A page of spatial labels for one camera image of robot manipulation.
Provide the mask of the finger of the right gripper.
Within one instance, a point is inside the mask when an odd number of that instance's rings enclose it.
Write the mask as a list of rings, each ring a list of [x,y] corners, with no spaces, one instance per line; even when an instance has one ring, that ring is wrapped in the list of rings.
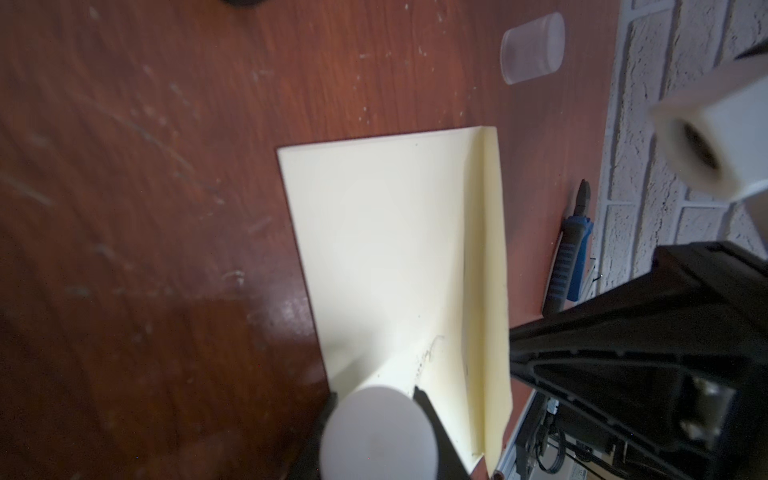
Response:
[[[767,263],[731,242],[509,332],[511,374],[650,460],[654,477],[767,475]]]

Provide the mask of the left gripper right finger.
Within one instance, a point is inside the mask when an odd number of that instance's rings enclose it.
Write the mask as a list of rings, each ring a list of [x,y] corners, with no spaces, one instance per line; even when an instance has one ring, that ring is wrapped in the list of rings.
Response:
[[[470,480],[462,461],[453,446],[427,393],[416,387],[414,401],[426,414],[435,434],[438,452],[438,480]]]

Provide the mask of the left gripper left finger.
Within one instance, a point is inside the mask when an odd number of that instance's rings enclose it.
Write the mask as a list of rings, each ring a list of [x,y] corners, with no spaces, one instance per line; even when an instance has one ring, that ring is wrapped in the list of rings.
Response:
[[[320,474],[320,446],[326,425],[338,404],[338,394],[331,392],[326,404],[314,422],[299,455],[292,463],[287,480],[318,480]]]

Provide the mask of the white glue stick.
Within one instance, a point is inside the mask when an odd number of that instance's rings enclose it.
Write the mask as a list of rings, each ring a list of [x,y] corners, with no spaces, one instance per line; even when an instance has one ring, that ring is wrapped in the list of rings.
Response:
[[[435,479],[438,460],[423,409],[383,386],[345,397],[330,415],[319,449],[323,479]]]

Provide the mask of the cream yellow envelope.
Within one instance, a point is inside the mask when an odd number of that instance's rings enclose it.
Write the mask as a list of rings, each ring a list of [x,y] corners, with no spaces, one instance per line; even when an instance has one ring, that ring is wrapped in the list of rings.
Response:
[[[463,466],[496,465],[513,410],[497,130],[277,155],[332,392],[422,390]]]

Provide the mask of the clear glue stick cap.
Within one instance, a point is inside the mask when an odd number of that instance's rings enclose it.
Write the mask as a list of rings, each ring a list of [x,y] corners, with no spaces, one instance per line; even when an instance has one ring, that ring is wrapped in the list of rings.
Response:
[[[505,32],[500,46],[500,67],[507,85],[555,73],[565,53],[565,21],[559,12]]]

